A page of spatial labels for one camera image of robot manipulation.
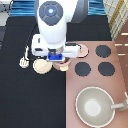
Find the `black object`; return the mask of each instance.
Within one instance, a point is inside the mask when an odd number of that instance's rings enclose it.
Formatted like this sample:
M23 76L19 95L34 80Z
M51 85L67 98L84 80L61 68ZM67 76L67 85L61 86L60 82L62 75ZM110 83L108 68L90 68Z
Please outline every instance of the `black object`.
M46 1L39 8L39 16L47 25L53 26L61 20L63 8L56 1Z
M88 15L88 10L89 10L89 0L78 0L71 22L80 23Z
M102 62L98 66L100 74L103 76L112 76L115 72L114 66L109 62Z
M75 72L79 76L87 76L91 71L91 68L88 63L86 62L79 62L75 66Z
M96 54L100 57L106 58L111 54L111 49L106 45L99 45L96 48Z
M35 24L35 17L7 20L0 50L0 128L66 128L66 73L53 68L39 75L32 63L26 69L19 66L27 39L31 46L29 35ZM107 16L88 16L80 24L68 24L67 41L82 40L111 40Z

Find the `black circle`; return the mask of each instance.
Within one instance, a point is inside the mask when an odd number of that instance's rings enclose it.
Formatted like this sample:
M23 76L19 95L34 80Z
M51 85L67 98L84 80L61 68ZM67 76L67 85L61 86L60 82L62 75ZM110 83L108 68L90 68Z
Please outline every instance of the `black circle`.
M87 76L91 71L91 68L88 63L86 62L79 62L75 66L75 72L79 76Z
M114 66L109 62L102 62L98 66L100 74L103 76L112 76L115 72Z
M111 49L106 45L99 45L96 48L96 54L100 57L106 58L111 54Z
M55 16L56 13L57 13L57 8L56 8L54 5L50 5L50 6L47 6L47 7L45 8L45 14L46 14L47 16L52 17L52 16Z

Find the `table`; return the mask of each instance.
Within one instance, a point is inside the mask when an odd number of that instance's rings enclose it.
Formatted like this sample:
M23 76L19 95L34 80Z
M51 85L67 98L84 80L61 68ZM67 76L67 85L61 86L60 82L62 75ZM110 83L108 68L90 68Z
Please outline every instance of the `table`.
M85 58L72 59L69 70L66 72L66 128L89 128L76 114L75 99L78 93L86 87L100 87L107 91L115 103L120 103L126 99L124 92L126 87L122 75L119 58L114 41L86 41L77 42L84 44L89 49L89 54ZM106 45L111 49L111 55L106 58L99 57L95 50L99 45ZM89 75L81 77L75 72L75 66L79 62L86 62L90 65ZM101 62L110 62L115 67L115 72L111 76L103 76L98 71ZM113 121L105 128L126 128L128 127L128 110L119 112L116 110Z
M66 127L66 73L52 69L46 75L39 75L32 68L33 62L27 69L19 66L35 24L34 17L7 20L0 50L1 128ZM37 27L33 34L36 33L39 33ZM67 41L74 40L110 41L107 16L90 16L81 24L68 24Z

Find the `round pad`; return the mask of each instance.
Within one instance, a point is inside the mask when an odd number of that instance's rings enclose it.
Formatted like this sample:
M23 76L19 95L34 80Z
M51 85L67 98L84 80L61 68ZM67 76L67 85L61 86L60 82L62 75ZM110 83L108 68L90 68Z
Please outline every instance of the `round pad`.
M83 58L88 55L89 50L85 45L83 44L79 44L79 45L81 46L81 49L79 50L78 57Z
M87 76L91 71L91 68L86 62L79 62L75 66L75 72L79 76Z
M112 76L115 72L114 66L109 62L102 62L98 66L100 74L103 76Z
M99 45L96 48L96 54L100 57L106 58L111 54L111 49L106 45Z
M47 62L44 59L37 59L33 63L34 70L39 74L45 74L52 69L52 62Z

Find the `pink surface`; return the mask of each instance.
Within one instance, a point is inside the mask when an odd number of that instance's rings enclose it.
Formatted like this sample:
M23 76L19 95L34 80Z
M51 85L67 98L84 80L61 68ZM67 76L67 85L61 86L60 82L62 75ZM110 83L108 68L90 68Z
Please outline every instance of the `pink surface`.
M75 100L78 93L89 86L97 86L106 90L115 103L125 100L126 91L123 75L117 55L115 43L112 41L87 41L78 42L85 44L89 49L89 54L85 58L72 59L69 70L66 72L66 128L90 128L78 117L75 110ZM112 54L107 58L99 57L95 50L98 45L107 45L111 48ZM75 73L75 65L78 62L87 62L91 67L88 76L80 77ZM101 62L110 62L115 67L112 76L102 76L98 71ZM116 110L113 121L105 128L128 128L128 110L119 112Z

